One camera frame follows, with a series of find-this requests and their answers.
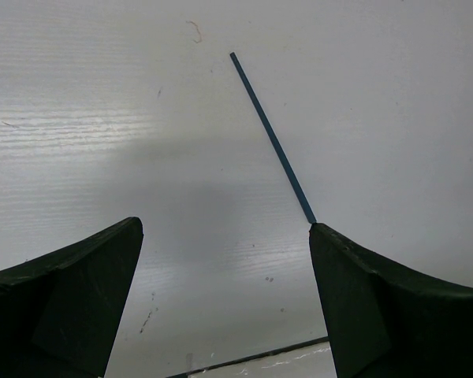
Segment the dark stain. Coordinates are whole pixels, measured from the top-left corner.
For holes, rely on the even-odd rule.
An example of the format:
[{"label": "dark stain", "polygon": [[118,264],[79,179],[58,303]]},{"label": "dark stain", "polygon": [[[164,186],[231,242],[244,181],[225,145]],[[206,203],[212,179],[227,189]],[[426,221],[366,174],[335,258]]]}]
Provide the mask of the dark stain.
[{"label": "dark stain", "polygon": [[19,126],[16,126],[15,124],[8,124],[7,122],[2,121],[3,124],[10,126],[11,128],[19,128]]},{"label": "dark stain", "polygon": [[147,322],[149,321],[149,319],[151,319],[151,315],[152,315],[152,310],[149,311],[149,314],[147,315],[147,319],[142,324],[142,328],[140,329],[140,333],[143,333],[143,330],[145,329],[145,326],[146,326]]},{"label": "dark stain", "polygon": [[203,41],[202,32],[199,30],[199,26],[194,21],[186,21],[186,23],[193,25],[196,28],[196,32],[198,33],[198,39],[193,39],[194,43],[200,43]]}]

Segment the white surface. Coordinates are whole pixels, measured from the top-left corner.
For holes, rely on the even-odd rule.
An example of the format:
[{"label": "white surface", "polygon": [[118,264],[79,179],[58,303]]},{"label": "white surface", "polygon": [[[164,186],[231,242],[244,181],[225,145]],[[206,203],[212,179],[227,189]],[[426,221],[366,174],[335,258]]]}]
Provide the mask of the white surface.
[{"label": "white surface", "polygon": [[108,377],[326,334],[232,50],[319,221],[473,286],[473,0],[3,0],[0,269],[144,223]]},{"label": "white surface", "polygon": [[208,370],[189,378],[337,378],[329,343],[293,350],[238,365]]}]

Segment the blue stick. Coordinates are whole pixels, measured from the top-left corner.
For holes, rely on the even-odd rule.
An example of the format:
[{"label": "blue stick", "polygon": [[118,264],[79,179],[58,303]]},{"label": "blue stick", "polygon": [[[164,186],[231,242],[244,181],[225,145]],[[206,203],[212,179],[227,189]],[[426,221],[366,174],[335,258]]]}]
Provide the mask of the blue stick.
[{"label": "blue stick", "polygon": [[240,62],[238,61],[237,56],[235,55],[235,53],[231,53],[229,56],[231,57],[231,60],[233,61],[233,64],[235,65],[235,68],[238,71],[238,74],[240,75],[242,82],[244,83],[245,89],[247,90],[247,93],[249,94],[249,97],[251,98],[252,103],[254,104],[255,110],[256,112],[258,112],[259,118],[261,118],[261,122],[263,123],[266,133],[268,134],[268,137],[270,138],[271,144],[274,146],[278,159],[282,163],[282,167],[284,167],[285,174],[287,175],[289,182],[291,183],[292,189],[294,190],[296,197],[298,198],[298,201],[300,202],[301,208],[303,209],[305,217],[307,217],[308,223],[310,224],[317,223],[317,220],[315,219],[315,215],[312,212],[310,205],[308,204],[307,197],[305,197],[305,194],[303,193],[303,189],[301,189],[300,183],[298,182],[298,179],[296,178],[296,175],[294,174],[294,171],[292,170],[292,167],[289,164],[289,160],[287,159],[287,156],[285,156],[285,152],[282,149],[282,146],[280,142],[278,141],[278,138],[275,135],[274,130],[271,127],[271,124],[268,121],[268,118],[266,117],[266,114],[263,108],[261,107],[261,104],[259,104],[259,100],[257,96],[255,95],[254,90],[252,89],[252,86],[249,83],[249,80],[245,76],[245,72],[242,69]]}]

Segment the blue rod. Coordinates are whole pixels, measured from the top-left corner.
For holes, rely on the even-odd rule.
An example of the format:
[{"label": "blue rod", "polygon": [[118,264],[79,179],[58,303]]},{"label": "blue rod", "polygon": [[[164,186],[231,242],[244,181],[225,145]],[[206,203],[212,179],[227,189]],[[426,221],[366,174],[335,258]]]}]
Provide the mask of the blue rod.
[{"label": "blue rod", "polygon": [[245,89],[247,90],[247,93],[249,94],[249,97],[251,98],[252,103],[254,104],[255,110],[256,112],[258,112],[259,118],[261,118],[261,122],[263,123],[266,133],[270,138],[271,144],[274,146],[278,159],[282,163],[282,167],[284,167],[285,174],[287,175],[289,182],[291,183],[292,189],[294,190],[294,193],[296,194],[296,197],[300,202],[301,208],[303,209],[305,217],[307,217],[308,223],[317,223],[315,215],[312,212],[310,205],[308,204],[307,197],[305,196],[303,189],[301,189],[300,183],[298,182],[298,179],[296,178],[296,175],[294,174],[294,171],[292,170],[292,167],[289,164],[289,160],[287,159],[287,156],[285,156],[285,152],[282,149],[282,146],[278,141],[278,138],[275,135],[275,132],[271,127],[271,124],[268,121],[268,118],[266,117],[266,114],[263,108],[261,107],[261,104],[259,104],[259,100],[255,95],[254,90],[252,89],[251,83],[249,83],[249,80],[245,76],[245,72],[242,69],[240,62],[238,61],[237,56],[235,55],[235,53],[231,53],[229,56],[231,57],[231,60],[233,61],[233,64],[235,65],[235,68],[238,71],[240,78],[242,79],[242,83],[244,83]]}]

